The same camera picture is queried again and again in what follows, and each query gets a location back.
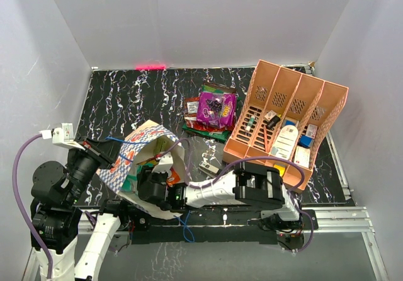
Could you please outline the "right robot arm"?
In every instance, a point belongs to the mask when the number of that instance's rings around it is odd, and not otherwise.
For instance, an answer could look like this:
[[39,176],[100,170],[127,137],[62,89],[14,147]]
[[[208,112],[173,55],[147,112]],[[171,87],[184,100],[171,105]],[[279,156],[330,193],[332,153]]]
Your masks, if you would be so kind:
[[200,163],[198,169],[209,179],[169,184],[169,173],[156,172],[148,165],[140,167],[137,173],[139,199],[155,205],[164,214],[182,214],[191,208],[236,200],[260,211],[262,225],[267,229],[284,231],[301,226],[303,213],[287,192],[278,169],[247,161],[236,164],[234,170],[224,174],[207,163]]

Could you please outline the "orange Doritos bag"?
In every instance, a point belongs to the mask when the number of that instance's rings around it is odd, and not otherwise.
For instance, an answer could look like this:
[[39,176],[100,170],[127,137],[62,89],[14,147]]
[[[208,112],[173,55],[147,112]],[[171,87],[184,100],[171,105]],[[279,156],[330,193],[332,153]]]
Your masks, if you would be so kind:
[[233,125],[230,127],[215,128],[199,122],[196,119],[199,99],[200,98],[198,96],[184,99],[184,120],[188,128],[205,132],[216,132],[216,133],[223,132],[225,130],[233,131],[234,129]]

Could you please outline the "teal mint candy bag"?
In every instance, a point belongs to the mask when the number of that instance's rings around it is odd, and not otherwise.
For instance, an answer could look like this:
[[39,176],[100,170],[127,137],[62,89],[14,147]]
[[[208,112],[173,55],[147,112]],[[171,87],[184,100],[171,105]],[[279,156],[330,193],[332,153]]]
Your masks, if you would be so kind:
[[121,187],[122,192],[135,192],[137,189],[137,177],[135,175],[127,175]]

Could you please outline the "green snack packet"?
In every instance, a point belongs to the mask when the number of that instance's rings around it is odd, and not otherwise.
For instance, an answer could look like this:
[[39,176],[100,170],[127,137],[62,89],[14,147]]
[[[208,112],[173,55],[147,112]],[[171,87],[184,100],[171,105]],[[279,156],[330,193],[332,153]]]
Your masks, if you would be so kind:
[[[236,111],[237,111],[238,104],[239,104],[239,99],[238,99],[238,97],[237,97]],[[237,118],[236,118],[236,114],[235,114],[234,127],[235,127],[235,124],[236,124],[236,120],[237,120]],[[199,136],[208,138],[208,139],[215,139],[215,140],[217,140],[217,141],[219,141],[219,142],[221,142],[221,143],[226,142],[228,136],[232,133],[232,131],[228,131],[228,130],[225,130],[225,131],[223,131],[223,132],[218,132],[218,133],[216,133],[216,132],[205,132],[205,131],[200,131],[200,130],[194,130],[194,129],[188,128],[188,127],[186,126],[185,121],[184,121],[184,125],[183,125],[183,130],[185,130],[185,131],[187,131],[187,132],[189,132],[189,133],[193,133],[193,134],[196,134],[196,135],[199,135]]]

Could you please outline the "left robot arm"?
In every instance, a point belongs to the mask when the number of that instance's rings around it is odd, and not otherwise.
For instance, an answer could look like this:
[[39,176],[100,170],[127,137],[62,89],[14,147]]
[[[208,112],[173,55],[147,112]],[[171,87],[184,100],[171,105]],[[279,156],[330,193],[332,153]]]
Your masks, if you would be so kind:
[[42,280],[97,280],[111,240],[130,222],[126,206],[108,200],[98,211],[92,235],[75,260],[82,210],[77,201],[99,169],[112,169],[121,143],[114,140],[78,141],[54,137],[53,144],[69,150],[67,163],[41,164],[33,174],[31,243],[41,264]]

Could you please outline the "purple snack bag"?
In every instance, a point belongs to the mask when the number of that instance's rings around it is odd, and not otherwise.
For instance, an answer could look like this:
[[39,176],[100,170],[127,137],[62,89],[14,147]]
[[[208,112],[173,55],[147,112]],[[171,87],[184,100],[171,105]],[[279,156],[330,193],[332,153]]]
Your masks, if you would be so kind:
[[233,93],[202,91],[199,96],[196,120],[217,129],[232,127],[236,106],[237,97]]

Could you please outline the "checkered paper bag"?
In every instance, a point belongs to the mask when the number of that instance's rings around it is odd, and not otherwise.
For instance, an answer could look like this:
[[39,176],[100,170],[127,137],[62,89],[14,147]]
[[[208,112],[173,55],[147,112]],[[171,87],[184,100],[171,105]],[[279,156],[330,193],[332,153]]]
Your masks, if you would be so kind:
[[[172,146],[160,156],[154,155],[154,148],[156,139],[161,136],[167,136],[172,140]],[[160,157],[170,152],[173,157],[173,167],[180,176],[179,183],[188,184],[190,180],[190,173],[188,171],[190,156],[185,153],[182,145],[183,140],[177,138],[171,131],[153,122],[152,120],[146,121],[138,129],[134,130],[131,134],[123,139],[109,137],[122,143],[119,157],[112,169],[99,169],[97,174],[100,180],[119,197],[127,201],[130,205],[134,206],[137,210],[150,215],[153,218],[164,220],[177,220],[183,226],[183,236],[187,242],[195,240],[194,235],[188,229],[188,213],[187,210],[182,213],[168,213],[164,214],[155,205],[148,204],[139,199],[137,189],[135,192],[122,192],[121,187],[127,175],[137,176],[138,169],[142,166],[148,165],[154,167]]]

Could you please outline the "small green candy packet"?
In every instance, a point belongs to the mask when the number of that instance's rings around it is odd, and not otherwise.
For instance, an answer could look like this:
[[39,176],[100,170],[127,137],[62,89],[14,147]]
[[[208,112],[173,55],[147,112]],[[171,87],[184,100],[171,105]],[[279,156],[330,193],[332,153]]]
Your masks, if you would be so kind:
[[160,156],[161,154],[165,153],[171,146],[172,140],[167,136],[161,136],[156,139],[156,144],[154,148],[154,155]]

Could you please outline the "orange Fox's candy bag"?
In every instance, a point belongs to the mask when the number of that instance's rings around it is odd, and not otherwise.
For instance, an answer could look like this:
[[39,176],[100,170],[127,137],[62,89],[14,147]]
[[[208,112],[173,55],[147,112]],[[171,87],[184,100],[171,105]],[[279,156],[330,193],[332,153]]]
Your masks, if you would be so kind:
[[173,186],[173,185],[179,183],[180,181],[181,181],[180,176],[177,174],[177,172],[175,172],[175,170],[171,169],[171,170],[169,171],[169,173],[168,173],[168,177],[167,177],[166,183],[167,183],[169,186]]

